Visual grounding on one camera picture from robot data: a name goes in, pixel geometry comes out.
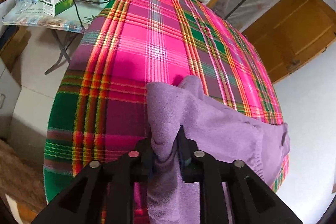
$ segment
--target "door handle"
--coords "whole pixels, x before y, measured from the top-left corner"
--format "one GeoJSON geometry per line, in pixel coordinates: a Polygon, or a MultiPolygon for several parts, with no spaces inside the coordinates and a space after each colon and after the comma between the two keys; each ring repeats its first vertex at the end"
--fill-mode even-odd
{"type": "Polygon", "coordinates": [[[286,69],[287,69],[288,71],[292,71],[292,70],[296,69],[296,67],[297,67],[300,63],[301,63],[300,60],[293,60],[293,61],[290,63],[290,65],[286,67],[286,69]]]}
{"type": "Polygon", "coordinates": [[[0,93],[0,109],[3,107],[5,103],[6,96],[3,93],[0,93]]]}

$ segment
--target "table leg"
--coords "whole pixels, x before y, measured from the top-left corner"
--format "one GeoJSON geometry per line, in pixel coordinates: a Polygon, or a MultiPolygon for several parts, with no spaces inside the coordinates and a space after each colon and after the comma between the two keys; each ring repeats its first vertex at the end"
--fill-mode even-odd
{"type": "Polygon", "coordinates": [[[59,36],[56,32],[56,30],[54,29],[50,29],[51,33],[53,35],[53,37],[55,38],[59,49],[61,50],[61,53],[59,54],[59,58],[57,60],[57,62],[55,64],[53,64],[45,73],[44,75],[47,75],[49,73],[51,73],[52,71],[54,71],[58,65],[61,63],[63,56],[65,57],[66,61],[68,63],[70,63],[71,59],[69,57],[69,55],[67,54],[67,49],[69,48],[69,46],[71,45],[71,43],[73,42],[73,40],[76,38],[76,36],[78,35],[77,33],[75,33],[72,37],[70,35],[68,35],[68,33],[65,36],[64,39],[64,43],[61,42],[61,40],[59,39],[59,36]]]}

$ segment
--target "plaid fabric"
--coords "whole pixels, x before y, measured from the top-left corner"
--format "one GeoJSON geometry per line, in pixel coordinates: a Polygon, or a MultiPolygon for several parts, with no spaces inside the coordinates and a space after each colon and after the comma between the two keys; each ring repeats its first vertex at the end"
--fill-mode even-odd
{"type": "MultiPolygon", "coordinates": [[[[50,115],[44,177],[48,201],[94,159],[116,160],[147,137],[146,83],[197,75],[204,92],[270,124],[283,123],[254,47],[195,0],[113,0],[93,21],[62,80],[50,115]]],[[[283,162],[273,185],[288,170],[283,162]]],[[[148,223],[136,185],[136,223],[148,223]]]]}

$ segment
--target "white cabinet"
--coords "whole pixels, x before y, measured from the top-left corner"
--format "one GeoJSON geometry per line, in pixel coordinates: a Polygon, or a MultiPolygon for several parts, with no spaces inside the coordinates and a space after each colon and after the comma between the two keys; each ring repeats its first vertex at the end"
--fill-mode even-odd
{"type": "Polygon", "coordinates": [[[9,126],[21,87],[7,68],[1,69],[2,64],[0,59],[0,138],[6,139],[9,136],[9,126]]]}

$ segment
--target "metal screw head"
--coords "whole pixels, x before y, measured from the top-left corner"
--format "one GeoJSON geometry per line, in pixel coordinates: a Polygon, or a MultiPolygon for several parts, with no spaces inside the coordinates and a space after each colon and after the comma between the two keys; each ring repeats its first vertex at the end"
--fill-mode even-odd
{"type": "Polygon", "coordinates": [[[245,162],[243,162],[242,160],[235,160],[235,161],[233,162],[233,164],[234,164],[236,167],[241,168],[241,167],[244,167],[245,162]]]}
{"type": "Polygon", "coordinates": [[[129,156],[130,158],[136,158],[136,157],[138,157],[139,155],[140,155],[140,153],[139,153],[138,151],[135,151],[135,150],[128,152],[128,156],[129,156]]]}
{"type": "Polygon", "coordinates": [[[98,160],[93,160],[92,162],[89,163],[89,166],[91,168],[97,168],[99,167],[99,165],[100,165],[100,162],[98,160]]]}
{"type": "Polygon", "coordinates": [[[202,150],[197,150],[194,152],[194,156],[197,158],[202,158],[205,156],[205,153],[202,150]]]}

